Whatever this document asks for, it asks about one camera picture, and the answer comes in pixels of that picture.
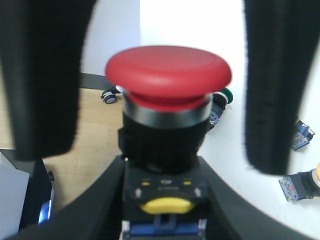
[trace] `wooden floor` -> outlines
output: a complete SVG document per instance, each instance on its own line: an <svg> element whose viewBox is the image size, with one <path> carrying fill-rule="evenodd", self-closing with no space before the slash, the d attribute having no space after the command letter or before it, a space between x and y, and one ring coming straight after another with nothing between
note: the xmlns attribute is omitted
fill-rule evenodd
<svg viewBox="0 0 320 240"><path fill-rule="evenodd" d="M117 130L122 126L122 98L112 104L101 101L101 90L80 89L78 129L70 152L45 158L55 181L53 212L70 203L107 168L118 149ZM0 77L0 148L13 148L2 79Z"/></svg>

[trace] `red button cap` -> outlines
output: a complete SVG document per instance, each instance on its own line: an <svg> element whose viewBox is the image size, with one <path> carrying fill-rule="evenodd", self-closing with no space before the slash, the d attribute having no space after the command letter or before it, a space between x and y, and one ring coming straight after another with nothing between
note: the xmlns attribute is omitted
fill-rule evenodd
<svg viewBox="0 0 320 240"><path fill-rule="evenodd" d="M221 57L181 46L140 46L121 51L106 65L106 77L124 87L136 104L161 111L196 108L204 96L231 80Z"/></svg>

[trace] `white wall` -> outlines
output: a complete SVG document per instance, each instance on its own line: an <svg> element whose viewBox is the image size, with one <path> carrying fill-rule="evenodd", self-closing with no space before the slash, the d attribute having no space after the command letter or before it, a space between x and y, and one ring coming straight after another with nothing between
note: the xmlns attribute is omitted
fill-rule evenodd
<svg viewBox="0 0 320 240"><path fill-rule="evenodd" d="M247 161L245 148L246 44L241 0L140 0L142 45L181 45L216 53L229 63L234 101L199 151L240 196L274 219L320 239L320 198L286 201L278 180ZM320 52L314 61L300 118L315 131L310 145L291 154L289 173L310 171L319 162Z"/></svg>
<svg viewBox="0 0 320 240"><path fill-rule="evenodd" d="M139 45L140 1L99 0L88 27L81 72L104 76L112 55Z"/></svg>

